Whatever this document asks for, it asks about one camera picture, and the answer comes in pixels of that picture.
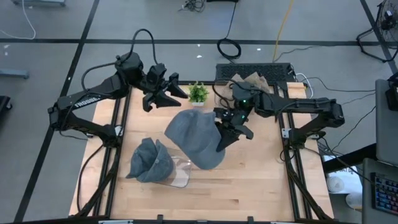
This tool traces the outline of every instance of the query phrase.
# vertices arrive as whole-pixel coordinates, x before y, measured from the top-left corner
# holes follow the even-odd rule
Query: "gray cap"
[[[214,169],[225,156],[216,152],[221,134],[215,124],[216,113],[200,110],[179,112],[167,126],[165,135],[201,169]]]
[[[174,163],[167,148],[156,140],[145,138],[131,157],[130,173],[126,178],[137,178],[139,182],[165,180],[174,169]]]

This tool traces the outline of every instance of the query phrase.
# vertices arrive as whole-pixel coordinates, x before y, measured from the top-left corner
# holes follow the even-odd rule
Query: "keyboard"
[[[371,173],[373,186],[372,206],[377,210],[398,215],[398,182],[385,178],[385,175]]]
[[[268,84],[295,82],[293,66],[290,63],[221,63],[216,66],[216,78],[232,78],[239,74],[245,79],[254,72],[266,78]]]

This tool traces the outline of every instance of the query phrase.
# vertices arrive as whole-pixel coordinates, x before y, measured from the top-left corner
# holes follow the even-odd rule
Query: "potted plant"
[[[205,104],[209,91],[207,91],[203,83],[199,85],[196,82],[193,85],[189,85],[189,91],[189,102],[193,106],[203,106]]]

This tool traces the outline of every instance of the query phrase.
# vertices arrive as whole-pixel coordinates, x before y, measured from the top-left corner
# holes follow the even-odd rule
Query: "cap brim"
[[[148,170],[144,179],[145,182],[157,182],[165,180],[173,172],[174,162],[168,154],[166,147],[160,149],[156,157],[156,161],[158,161],[158,163],[153,163],[152,167]]]
[[[212,141],[207,145],[207,147],[200,152],[184,152],[188,158],[201,169],[214,169],[217,167],[224,159],[225,150],[217,152],[217,146],[220,141]]]

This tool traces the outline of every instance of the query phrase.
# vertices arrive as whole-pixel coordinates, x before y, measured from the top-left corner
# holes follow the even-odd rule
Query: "black cable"
[[[283,112],[283,110],[285,110],[286,108],[288,108],[288,107],[290,107],[290,106],[292,106],[292,105],[294,105],[294,104],[296,104],[296,102],[288,103],[288,104],[286,104],[284,107],[282,107],[282,109],[276,111],[276,113],[275,113],[275,122],[278,120],[278,117],[279,117],[279,115]]]
[[[373,181],[369,180],[367,177],[365,177],[364,175],[360,174],[359,172],[357,172],[356,170],[354,170],[353,168],[351,168],[350,165],[348,165],[346,162],[344,162],[342,159],[340,159],[338,156],[336,156],[336,154],[334,154],[333,151],[331,151],[331,150],[329,150],[329,151],[323,151],[323,153],[325,153],[326,155],[331,156],[328,152],[329,152],[332,156],[334,156],[334,157],[337,159],[337,161],[339,161],[340,163],[342,163],[344,166],[346,166],[347,168],[349,168],[351,171],[353,171],[353,172],[354,172],[355,174],[357,174],[358,176],[362,177],[364,180],[368,181],[373,187],[379,188]],[[386,195],[389,195],[389,196],[392,196],[392,197],[395,197],[395,194],[392,194],[392,193],[387,192],[387,191],[385,192],[385,194],[386,194]]]
[[[370,94],[364,95],[364,96],[362,96],[362,97],[360,97],[360,98],[356,98],[356,99],[347,101],[347,102],[345,102],[345,103],[342,103],[341,105],[343,106],[343,105],[346,105],[346,104],[348,104],[348,103],[352,103],[352,102],[354,102],[354,101],[356,101],[356,100],[362,100],[362,99],[365,98],[365,97],[368,97],[368,96],[371,96],[371,95],[375,95],[375,94],[376,94],[376,93],[370,93]]]
[[[157,63],[157,59],[156,59],[156,51],[155,51],[155,40],[154,40],[154,36],[153,36],[152,33],[149,32],[149,30],[147,30],[147,29],[139,29],[139,30],[137,30],[137,31],[134,33],[134,35],[133,35],[133,37],[132,37],[132,39],[131,39],[131,48],[130,48],[129,54],[127,55],[126,58],[124,58],[122,61],[120,61],[120,63],[124,63],[127,59],[129,59],[129,58],[131,57],[132,51],[134,50],[134,44],[136,43],[137,35],[138,35],[140,32],[142,32],[142,31],[147,32],[147,33],[149,34],[149,36],[150,36],[150,40],[151,40],[151,42],[152,42],[152,54],[153,54],[155,63],[158,64],[158,63]],[[97,66],[91,67],[91,68],[89,68],[88,70],[86,70],[86,71],[84,72],[83,76],[81,77],[81,87],[82,87],[82,89],[84,90],[84,92],[85,92],[87,95],[97,94],[97,95],[99,95],[99,96],[110,96],[109,93],[96,93],[96,92],[89,91],[89,90],[86,88],[86,86],[85,86],[85,78],[86,78],[87,73],[89,73],[89,72],[92,71],[92,70],[95,70],[95,69],[97,69],[97,68],[107,67],[107,66],[110,66],[110,65],[115,65],[115,64],[116,64],[116,62],[106,63],[106,64],[103,64],[103,65],[97,65]]]
[[[130,58],[130,56],[131,56],[131,54],[132,54],[132,51],[134,50],[134,44],[136,44],[137,35],[138,35],[141,31],[147,32],[147,33],[150,35],[150,41],[152,42],[152,54],[153,54],[153,56],[154,56],[154,61],[155,61],[155,63],[158,64],[158,63],[157,63],[157,60],[156,60],[156,51],[155,51],[155,40],[154,40],[154,36],[153,36],[152,33],[149,32],[149,30],[147,30],[147,29],[139,29],[139,30],[137,30],[137,31],[134,33],[134,35],[133,35],[133,37],[132,37],[132,39],[131,39],[131,48],[130,48],[130,52],[129,52],[129,54],[127,55],[127,57],[126,57],[121,63],[125,62],[127,59]]]
[[[186,0],[184,7],[178,11],[203,12],[205,6],[205,0]]]
[[[324,145],[322,142],[318,141],[317,143],[318,143],[318,148],[321,148],[323,150],[329,150],[328,147],[326,145]],[[334,153],[337,153],[340,156],[344,155],[343,153],[338,152],[338,151],[334,151]]]
[[[321,154],[320,154],[319,152],[317,152],[317,151],[315,151],[315,150],[313,150],[313,149],[309,149],[309,148],[307,148],[307,147],[304,147],[304,149],[306,149],[306,150],[308,150],[308,151],[311,151],[311,152],[313,152],[313,153],[315,153],[315,154],[318,154],[318,156],[321,156]]]
[[[92,155],[87,158],[86,162],[83,164],[83,166],[81,167],[81,171],[79,174],[79,179],[78,179],[78,183],[77,183],[77,194],[76,194],[76,205],[77,205],[77,210],[80,212],[81,208],[80,208],[80,188],[81,188],[81,177],[83,175],[83,171],[86,168],[88,162],[95,156],[97,155],[97,153],[99,153],[99,151],[103,148],[104,144],[102,144],[94,153],[92,153]]]
[[[283,150],[279,153],[279,159],[281,159],[281,161],[283,161],[283,162],[286,162],[285,159],[282,158],[282,153],[284,153],[284,151],[285,151],[285,149],[283,149]],[[294,158],[295,153],[296,153],[296,152],[293,151],[293,155],[287,159],[288,162],[290,162],[290,161]]]
[[[328,151],[328,152],[330,152],[330,154],[332,154],[332,156],[334,156],[335,158],[337,158],[338,156],[336,156],[336,152],[330,150],[330,146],[329,146],[329,144],[328,144],[328,141],[327,141],[324,137],[322,137],[321,139],[323,139],[323,140],[325,141],[326,147],[325,147],[325,149],[319,148],[319,150],[321,150],[323,153],[325,153],[325,151]]]
[[[277,62],[284,54],[290,54],[290,53],[295,52],[296,50],[308,50],[308,49],[311,49],[311,48],[314,48],[314,47],[336,47],[336,46],[338,46],[338,45],[329,45],[329,46],[325,46],[325,45],[313,45],[313,46],[305,47],[305,48],[302,48],[302,49],[296,48],[296,49],[290,50],[290,51],[288,51],[288,52],[282,52],[282,53],[280,53],[279,57],[277,57],[272,63]]]
[[[101,95],[102,95],[102,96],[110,96],[110,95],[107,94],[107,93],[96,93],[96,92],[89,91],[89,90],[86,88],[86,85],[85,85],[85,78],[86,78],[87,74],[88,74],[90,71],[95,70],[95,69],[97,69],[97,68],[108,67],[108,66],[114,65],[115,63],[116,63],[116,62],[106,63],[106,64],[97,65],[97,66],[94,66],[94,67],[91,67],[91,68],[87,69],[87,70],[83,73],[83,75],[81,76],[81,80],[80,80],[80,81],[81,81],[81,87],[82,87],[83,91],[84,91],[87,95],[97,94],[97,95],[100,95],[100,96],[101,96]]]
[[[317,79],[317,80],[321,81],[322,85],[323,85],[327,90],[330,90],[330,91],[342,91],[342,92],[348,92],[348,93],[356,93],[356,92],[361,93],[361,92],[372,92],[372,91],[376,91],[376,90],[334,90],[334,89],[328,88],[328,87],[325,85],[325,83],[322,81],[322,79],[320,79],[320,78],[318,78],[318,77],[310,77],[310,78],[307,78],[307,80],[309,80],[309,79]]]
[[[71,135],[63,134],[63,133],[61,132],[61,130],[59,131],[59,133],[60,133],[60,135],[61,135],[62,137],[65,137],[65,138],[73,138],[73,139],[77,139],[77,140],[87,141],[87,139],[83,139],[83,138],[79,138],[79,137],[76,137],[76,136],[71,136]]]
[[[232,12],[231,22],[229,23],[228,33],[227,33],[227,35],[225,36],[225,38],[220,39],[219,41],[217,41],[217,49],[218,49],[218,52],[219,52],[224,58],[228,59],[231,63],[234,63],[234,62],[232,61],[232,59],[238,59],[238,58],[240,58],[240,56],[242,55],[242,48],[241,48],[241,46],[240,46],[237,42],[228,39],[229,32],[231,31],[232,22],[233,22],[233,20],[234,20],[235,10],[236,10],[236,3],[235,3],[235,5],[234,5],[234,10],[233,10],[233,12]],[[223,42],[227,42],[227,43],[232,44],[233,46],[235,46],[235,47],[237,48],[237,50],[238,50],[238,53],[237,53],[236,55],[227,55],[226,53],[224,53],[224,52],[221,50],[221,44],[222,44]]]
[[[348,136],[349,134],[351,134],[351,133],[354,131],[354,129],[356,129],[356,127],[358,127],[358,125],[360,124],[360,122],[361,122],[367,115],[371,114],[371,113],[374,111],[374,109],[376,109],[376,106],[373,107],[373,109],[372,109],[371,111],[369,111],[367,114],[365,114],[361,119],[359,119],[359,121],[355,124],[355,126],[354,126],[342,139],[340,139],[340,141],[338,142],[338,144],[337,144],[335,147],[333,147],[333,149],[331,149],[331,151],[333,152],[333,150],[335,150],[335,149],[340,145],[340,143],[341,143],[345,138],[347,138],[347,136]]]
[[[226,103],[226,106],[221,104],[222,106],[224,106],[225,108],[227,108],[228,112],[231,111],[231,105],[229,105],[228,99],[227,97],[222,96],[221,94],[219,94],[216,91],[216,88],[214,87],[214,85],[216,84],[218,80],[215,80],[214,83],[211,85],[211,88],[213,89],[213,92],[215,93],[215,95],[217,95],[220,98],[220,104],[221,104],[221,100],[223,100]]]
[[[68,110],[67,114],[65,115],[65,119],[62,121],[60,130],[59,130],[59,133],[60,133],[61,136],[66,137],[66,138],[73,138],[73,139],[78,139],[78,140],[84,140],[84,141],[87,140],[87,139],[83,139],[83,138],[79,138],[79,137],[75,137],[75,136],[64,135],[64,134],[62,134],[62,131],[61,131],[61,130],[63,130],[63,128],[65,127],[65,124],[66,124],[66,122],[67,122],[67,119],[68,119],[70,113],[72,112],[72,109],[73,109],[73,107],[75,106],[75,104],[76,104],[77,102],[79,102],[79,100],[83,99],[85,96],[86,96],[86,95],[82,95],[81,97],[79,97],[78,99],[76,99],[76,100],[70,105],[69,110]]]

